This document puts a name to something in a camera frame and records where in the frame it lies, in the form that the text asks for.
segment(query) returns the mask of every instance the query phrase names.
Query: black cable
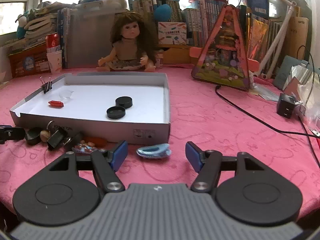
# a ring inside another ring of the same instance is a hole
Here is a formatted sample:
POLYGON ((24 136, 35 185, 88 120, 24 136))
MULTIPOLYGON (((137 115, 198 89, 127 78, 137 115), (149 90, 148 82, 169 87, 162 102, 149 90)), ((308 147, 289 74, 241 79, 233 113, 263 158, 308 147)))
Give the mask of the black cable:
MULTIPOLYGON (((300 121, 301 126, 302 126, 302 128, 304 129, 305 133, 308 133, 308 132, 307 132, 307 129, 306 129, 306 127, 304 126, 304 124, 303 124, 303 122, 302 122, 302 120, 301 120, 300 117, 299 117, 299 121, 300 121)), ((312 155, 313 155, 314 159, 316 160, 316 163, 318 164, 318 166, 319 166, 319 168, 320 168, 320 162, 319 162, 319 159, 318 159, 318 157, 317 157, 317 155, 316 155, 316 153, 315 153, 315 150, 313 149, 313 146, 312 146, 312 144, 311 144, 311 140, 310 140, 309 136, 307 136, 307 138, 308 138, 308 142, 309 142, 309 145, 310 145, 310 149, 311 149, 312 155)))
POLYGON ((298 59, 299 50, 300 50, 302 47, 304 47, 304 49, 309 52, 309 55, 310 55, 311 61, 312 61, 312 68, 313 68, 313 73, 312 73, 312 74, 313 74, 313 77, 312 77, 312 85, 311 85, 310 93, 309 93, 308 98, 307 98, 307 101, 306 101, 306 106, 307 106, 307 103, 308 103, 309 98, 310 98, 310 96, 311 96, 311 92, 312 92, 312 90, 313 90, 313 84, 314 84, 314 82, 315 82, 315 64, 314 64, 314 62, 313 62, 313 57, 312 57, 312 55, 311 55, 311 53, 310 53, 310 50, 308 50, 307 47, 304 46, 304 45, 301 45, 301 46, 298 48, 298 51, 297 51, 297 59, 298 59))
POLYGON ((236 104, 232 103, 230 100, 226 99, 223 95, 219 94, 218 93, 218 89, 220 88, 221 86, 218 85, 216 86, 216 94, 218 95, 218 97, 220 97, 221 99, 223 99, 224 101, 226 101, 227 103, 229 103, 230 105, 234 106, 235 108, 237 108, 238 110, 240 110, 241 112, 245 113, 246 115, 252 117, 253 119, 257 120, 258 122, 264 124, 265 126, 269 127, 270 129, 272 129, 273 131, 276 131, 278 133, 285 133, 285 134, 296 134, 296 135, 303 135, 303 136, 307 136, 308 138, 309 137, 314 137, 314 138, 319 138, 318 136, 316 135, 313 135, 313 134, 308 134, 308 133, 300 133, 300 132, 290 132, 290 131, 282 131, 282 130, 279 130, 277 128, 274 128, 273 126, 271 126, 270 124, 262 121, 261 119, 259 119, 258 117, 255 117, 253 114, 250 114, 249 112, 247 112, 246 110, 242 109, 241 107, 237 106, 236 104))

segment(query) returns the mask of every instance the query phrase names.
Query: triangular toy house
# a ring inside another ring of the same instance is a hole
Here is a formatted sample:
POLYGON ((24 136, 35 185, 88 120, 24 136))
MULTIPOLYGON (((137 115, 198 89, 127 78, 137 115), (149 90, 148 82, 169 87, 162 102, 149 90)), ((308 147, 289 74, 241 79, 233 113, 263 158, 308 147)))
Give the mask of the triangular toy house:
POLYGON ((241 90, 249 89, 249 71, 237 9, 224 5, 192 76, 241 90))

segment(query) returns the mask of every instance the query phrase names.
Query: black container lid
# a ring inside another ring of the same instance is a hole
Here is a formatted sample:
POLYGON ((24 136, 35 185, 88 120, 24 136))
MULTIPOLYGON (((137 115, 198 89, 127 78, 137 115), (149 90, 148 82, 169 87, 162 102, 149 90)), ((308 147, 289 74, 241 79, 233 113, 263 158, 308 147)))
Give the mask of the black container lid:
POLYGON ((40 127, 34 127, 26 132, 25 139, 28 145, 36 145, 41 142, 40 133, 43 129, 40 127))
POLYGON ((127 109, 132 106, 132 98, 131 97, 119 97, 116 99, 116 106, 122 106, 127 109))
POLYGON ((112 106, 107 109, 107 116, 110 119, 120 119, 125 116, 125 108, 122 106, 112 106))

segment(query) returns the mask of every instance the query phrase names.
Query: doll hair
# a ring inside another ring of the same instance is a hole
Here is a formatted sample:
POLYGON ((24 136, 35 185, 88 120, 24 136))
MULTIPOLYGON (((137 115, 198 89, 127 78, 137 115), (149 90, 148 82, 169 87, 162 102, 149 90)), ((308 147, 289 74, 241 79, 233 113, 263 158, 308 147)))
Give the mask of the doll hair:
POLYGON ((128 12, 116 15, 116 17, 118 18, 111 31, 111 43, 113 44, 122 39, 121 29, 124 25, 137 22, 140 29, 140 34, 137 37, 137 58, 140 59, 142 57, 142 53, 146 52, 148 58, 155 63, 156 39, 154 38, 150 28, 143 21, 142 16, 135 12, 128 12))

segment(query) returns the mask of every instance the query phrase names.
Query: white cardboard box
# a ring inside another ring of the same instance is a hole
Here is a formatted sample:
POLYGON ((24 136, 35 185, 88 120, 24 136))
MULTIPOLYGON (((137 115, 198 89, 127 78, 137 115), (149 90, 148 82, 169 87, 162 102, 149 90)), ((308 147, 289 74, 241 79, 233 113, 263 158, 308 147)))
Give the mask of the white cardboard box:
POLYGON ((109 72, 64 74, 52 81, 52 90, 39 88, 10 109, 16 126, 46 128, 50 121, 63 127, 69 136, 105 138, 109 142, 154 145, 167 143, 170 133, 170 101, 166 74, 109 72), (71 90, 69 100, 59 94, 71 90), (129 96, 133 106, 118 120, 109 119, 106 111, 116 98, 129 96), (64 107, 52 108, 51 100, 63 101, 64 107))

